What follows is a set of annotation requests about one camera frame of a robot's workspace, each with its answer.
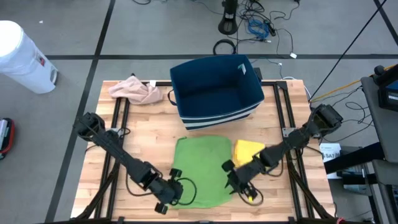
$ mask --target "wooden table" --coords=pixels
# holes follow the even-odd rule
[[[96,113],[105,120],[107,128],[111,125],[116,101],[109,96],[108,88],[117,82],[104,81],[96,109]],[[295,124],[297,127],[301,127],[310,114],[303,81],[289,80],[287,84]],[[172,106],[167,99],[167,93],[172,87],[159,88],[164,94],[163,101],[153,105],[130,106],[127,127],[131,130],[131,134],[124,140],[124,150],[142,161],[149,161],[164,174],[170,172],[175,144],[183,136],[215,134],[226,136],[232,142],[237,139],[245,139],[264,142],[268,145],[280,143],[282,140],[274,91],[271,86],[262,87],[265,100],[248,118],[190,132],[184,128],[177,108]],[[289,124],[282,91],[280,90],[279,93],[285,123]],[[123,105],[124,103],[121,103],[120,113],[123,113]],[[119,115],[118,127],[121,125],[121,120],[121,115]],[[314,140],[310,141],[309,146],[319,149]],[[94,147],[86,153],[71,217],[80,214],[99,189],[104,157],[105,151],[98,147]],[[304,150],[303,162],[310,190],[326,210],[330,214],[334,214],[335,208],[321,155],[312,150]],[[126,220],[130,221],[287,221],[287,217],[295,216],[295,210],[286,163],[284,165],[285,171],[281,177],[258,175],[253,180],[253,184],[264,194],[264,203],[258,207],[246,205],[237,194],[234,194],[232,201],[219,207],[181,210],[169,208],[166,215],[160,215],[154,211],[154,206],[157,203],[154,196],[133,197],[129,195],[125,184],[126,170],[121,167],[113,220],[124,216]],[[273,172],[279,173],[280,167]],[[142,193],[132,180],[129,179],[128,182],[133,192]],[[299,195],[303,216],[306,217],[307,211],[301,190],[299,190]],[[106,195],[103,216],[106,213],[107,202],[108,196]]]

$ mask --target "white stripe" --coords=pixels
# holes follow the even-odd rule
[[[388,95],[388,98],[389,98],[389,99],[392,99],[392,100],[398,100],[398,97],[396,97],[396,96]]]
[[[241,121],[241,120],[246,119],[246,118],[236,119],[236,120],[231,121],[231,122]],[[211,128],[211,127],[214,127],[214,126],[217,126],[217,125],[221,125],[221,124],[215,124],[215,125],[213,125],[213,126],[207,126],[207,127],[204,127],[204,128]],[[190,129],[190,130],[187,130],[187,131],[196,131],[196,130],[200,130],[200,129],[204,129],[204,128]]]
[[[235,112],[233,112],[233,113],[229,113],[229,114],[223,114],[223,115],[218,115],[218,116],[210,116],[210,117],[201,117],[201,118],[185,118],[185,117],[181,117],[181,119],[182,119],[182,120],[185,120],[185,119],[194,120],[194,119],[222,118],[222,117],[224,117],[224,116],[229,116],[229,115],[232,115],[232,114],[236,114],[236,113],[242,112],[242,111],[247,110],[248,108],[250,108],[250,107],[252,107],[252,106],[258,106],[261,102],[262,102],[262,101],[260,101],[260,102],[258,102],[258,103],[255,103],[255,104],[253,104],[253,105],[251,105],[251,106],[245,107],[245,108],[243,108],[243,109],[241,109],[241,110],[235,111]]]
[[[237,115],[229,117],[229,118],[219,119],[219,120],[216,120],[216,121],[208,121],[208,122],[201,122],[201,123],[187,123],[187,124],[185,124],[185,127],[190,128],[190,127],[196,127],[196,126],[218,124],[218,123],[229,121],[229,120],[232,120],[232,119],[235,119],[235,118],[238,118],[238,117],[242,117],[244,115],[252,113],[253,111],[254,111],[254,109],[246,111],[246,112],[241,113],[241,114],[237,114]]]

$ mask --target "pink cloth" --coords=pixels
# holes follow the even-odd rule
[[[109,88],[108,91],[113,98],[125,97],[134,105],[155,103],[163,98],[163,94],[159,88],[153,87],[149,83],[145,86],[135,76],[119,82]]]

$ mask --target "blue storage bin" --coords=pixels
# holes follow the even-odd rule
[[[264,100],[261,82],[245,55],[192,60],[170,69],[178,113],[187,130],[249,116]]]

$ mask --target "white tag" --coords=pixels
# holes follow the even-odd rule
[[[150,84],[152,87],[156,87],[156,80],[149,80],[149,84]]]
[[[294,59],[296,59],[297,58],[297,54],[295,54],[295,53],[290,53],[290,56],[292,57],[292,58],[294,58]]]
[[[244,66],[244,64],[241,64],[240,66],[238,66],[238,69],[242,69],[243,75],[246,74],[246,67]]]
[[[340,156],[340,144],[338,143],[322,143],[320,150],[323,154],[323,162],[335,159]],[[328,179],[340,179],[336,173],[328,174]]]

